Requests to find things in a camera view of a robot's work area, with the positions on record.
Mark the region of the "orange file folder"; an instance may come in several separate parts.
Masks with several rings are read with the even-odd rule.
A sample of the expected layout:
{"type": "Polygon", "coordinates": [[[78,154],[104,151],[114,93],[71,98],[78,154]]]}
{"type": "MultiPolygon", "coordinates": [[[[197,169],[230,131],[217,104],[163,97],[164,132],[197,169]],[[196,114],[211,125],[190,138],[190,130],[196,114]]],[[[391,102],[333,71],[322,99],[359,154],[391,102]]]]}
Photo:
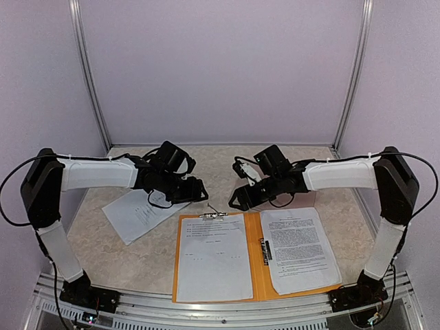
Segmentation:
{"type": "MultiPolygon", "coordinates": [[[[274,288],[272,287],[272,281],[270,277],[269,266],[264,265],[263,263],[263,255],[260,246],[260,239],[263,238],[263,233],[261,229],[261,220],[260,216],[257,213],[244,213],[242,214],[245,220],[245,229],[247,235],[247,246],[248,252],[250,255],[250,267],[252,273],[252,285],[254,290],[254,298],[251,300],[242,300],[235,302],[211,302],[211,303],[237,303],[237,302],[256,302],[256,301],[268,301],[268,300],[279,300],[282,296],[278,295],[274,288]]],[[[180,222],[184,217],[199,217],[196,215],[183,214],[179,218],[179,231],[180,231],[180,222]]],[[[174,279],[173,279],[173,293],[175,287],[176,275],[174,271],[174,279]]]]}

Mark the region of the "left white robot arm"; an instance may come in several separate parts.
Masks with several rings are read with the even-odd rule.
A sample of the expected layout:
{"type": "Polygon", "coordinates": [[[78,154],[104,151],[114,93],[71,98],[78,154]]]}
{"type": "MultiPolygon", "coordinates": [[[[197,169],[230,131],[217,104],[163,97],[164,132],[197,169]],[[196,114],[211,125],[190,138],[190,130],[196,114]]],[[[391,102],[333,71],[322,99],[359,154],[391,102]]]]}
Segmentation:
{"type": "Polygon", "coordinates": [[[66,196],[77,190],[124,188],[162,193],[172,206],[198,203],[208,199],[208,192],[203,180],[192,174],[196,164],[188,152],[169,141],[144,155],[115,157],[69,156],[41,149],[30,160],[20,195],[42,253],[64,281],[63,291],[83,306],[96,299],[89,275],[67,237],[66,196]]]}

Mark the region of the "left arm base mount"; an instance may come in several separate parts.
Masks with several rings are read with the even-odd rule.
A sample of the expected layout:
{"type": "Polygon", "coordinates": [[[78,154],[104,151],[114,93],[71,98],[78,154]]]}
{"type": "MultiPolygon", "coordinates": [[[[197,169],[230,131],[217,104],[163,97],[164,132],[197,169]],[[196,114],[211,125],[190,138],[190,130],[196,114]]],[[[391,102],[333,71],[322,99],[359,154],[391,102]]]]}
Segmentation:
{"type": "Polygon", "coordinates": [[[86,289],[80,289],[80,291],[74,291],[64,286],[60,293],[60,300],[74,306],[114,314],[120,295],[121,293],[118,291],[100,287],[90,286],[86,289]]]}

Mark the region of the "metal folder spine clip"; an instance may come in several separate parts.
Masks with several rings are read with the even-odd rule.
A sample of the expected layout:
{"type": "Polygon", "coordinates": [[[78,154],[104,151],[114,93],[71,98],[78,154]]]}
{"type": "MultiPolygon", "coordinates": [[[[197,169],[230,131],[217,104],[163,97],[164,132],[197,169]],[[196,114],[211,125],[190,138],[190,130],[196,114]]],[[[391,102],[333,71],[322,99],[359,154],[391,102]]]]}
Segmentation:
{"type": "Polygon", "coordinates": [[[270,248],[270,243],[268,240],[265,240],[264,238],[260,239],[260,246],[261,251],[263,255],[263,263],[264,265],[268,266],[269,262],[272,260],[272,252],[270,248]]]}

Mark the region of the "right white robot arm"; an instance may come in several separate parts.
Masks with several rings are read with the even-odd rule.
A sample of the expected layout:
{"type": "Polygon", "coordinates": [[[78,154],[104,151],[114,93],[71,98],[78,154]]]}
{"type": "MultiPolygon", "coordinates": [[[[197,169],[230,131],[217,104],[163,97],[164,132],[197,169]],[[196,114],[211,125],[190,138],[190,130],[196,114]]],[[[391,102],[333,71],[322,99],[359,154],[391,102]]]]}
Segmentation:
{"type": "Polygon", "coordinates": [[[351,297],[356,304],[366,305],[383,290],[383,277],[403,248],[419,194],[419,182],[404,155],[387,146],[373,155],[290,162],[277,145],[272,145],[257,153],[250,166],[244,161],[236,156],[232,168],[248,183],[236,188],[228,202],[229,207],[240,211],[272,202],[282,194],[293,197],[328,188],[376,190],[381,222],[371,257],[351,297]]]}

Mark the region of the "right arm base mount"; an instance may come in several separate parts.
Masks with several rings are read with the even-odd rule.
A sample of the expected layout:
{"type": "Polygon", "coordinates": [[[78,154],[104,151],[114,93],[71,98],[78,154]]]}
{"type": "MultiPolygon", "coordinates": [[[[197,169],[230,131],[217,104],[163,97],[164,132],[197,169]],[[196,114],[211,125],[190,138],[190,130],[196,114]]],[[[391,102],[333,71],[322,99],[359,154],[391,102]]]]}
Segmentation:
{"type": "Polygon", "coordinates": [[[371,289],[368,286],[352,286],[328,292],[332,312],[346,311],[380,303],[388,298],[385,289],[371,289]]]}

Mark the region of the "metal folder cover clip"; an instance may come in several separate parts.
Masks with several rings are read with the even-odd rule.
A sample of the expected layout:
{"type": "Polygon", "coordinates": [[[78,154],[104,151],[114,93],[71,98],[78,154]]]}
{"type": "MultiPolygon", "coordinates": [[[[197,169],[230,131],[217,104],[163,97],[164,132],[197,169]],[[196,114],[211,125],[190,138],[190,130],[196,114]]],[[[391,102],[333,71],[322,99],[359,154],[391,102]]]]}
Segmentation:
{"type": "Polygon", "coordinates": [[[210,209],[210,212],[205,212],[203,214],[200,214],[199,218],[208,219],[208,220],[211,220],[211,219],[220,219],[220,220],[222,220],[224,217],[229,215],[227,212],[220,212],[220,211],[218,211],[210,203],[207,203],[207,207],[210,209]]]}

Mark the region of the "stack of printed papers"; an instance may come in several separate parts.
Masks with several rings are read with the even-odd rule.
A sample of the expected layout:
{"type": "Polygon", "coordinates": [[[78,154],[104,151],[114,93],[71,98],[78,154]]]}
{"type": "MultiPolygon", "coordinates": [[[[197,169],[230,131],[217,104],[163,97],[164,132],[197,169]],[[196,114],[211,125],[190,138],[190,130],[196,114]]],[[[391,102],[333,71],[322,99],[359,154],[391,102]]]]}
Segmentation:
{"type": "Polygon", "coordinates": [[[260,220],[272,287],[278,295],[331,290],[342,283],[315,208],[264,210],[260,220]]]}

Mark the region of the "white sheet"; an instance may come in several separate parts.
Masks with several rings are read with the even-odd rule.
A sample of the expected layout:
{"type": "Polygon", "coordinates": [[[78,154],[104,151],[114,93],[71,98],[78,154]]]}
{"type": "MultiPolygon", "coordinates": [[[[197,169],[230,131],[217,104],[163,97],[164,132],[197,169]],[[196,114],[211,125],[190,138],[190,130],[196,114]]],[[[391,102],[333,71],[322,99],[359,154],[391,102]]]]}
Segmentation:
{"type": "Polygon", "coordinates": [[[173,300],[222,303],[254,298],[242,214],[184,217],[180,222],[173,300]]]}

